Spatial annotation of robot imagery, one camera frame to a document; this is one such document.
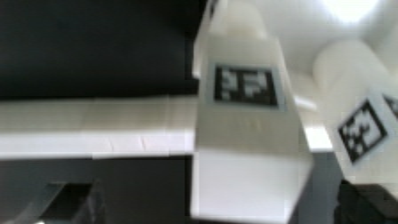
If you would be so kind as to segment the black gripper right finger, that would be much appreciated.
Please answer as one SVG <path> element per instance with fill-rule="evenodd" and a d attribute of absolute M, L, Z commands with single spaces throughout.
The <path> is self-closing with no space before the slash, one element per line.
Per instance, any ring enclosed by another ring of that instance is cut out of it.
<path fill-rule="evenodd" d="M 379 184 L 342 181 L 337 224 L 398 224 L 398 199 Z"/>

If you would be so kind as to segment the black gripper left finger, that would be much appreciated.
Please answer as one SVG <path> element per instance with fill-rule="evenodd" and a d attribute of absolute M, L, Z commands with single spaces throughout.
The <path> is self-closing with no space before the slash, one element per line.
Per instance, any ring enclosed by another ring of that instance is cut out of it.
<path fill-rule="evenodd" d="M 107 224 L 100 182 L 51 182 L 15 218 L 15 224 Z"/>

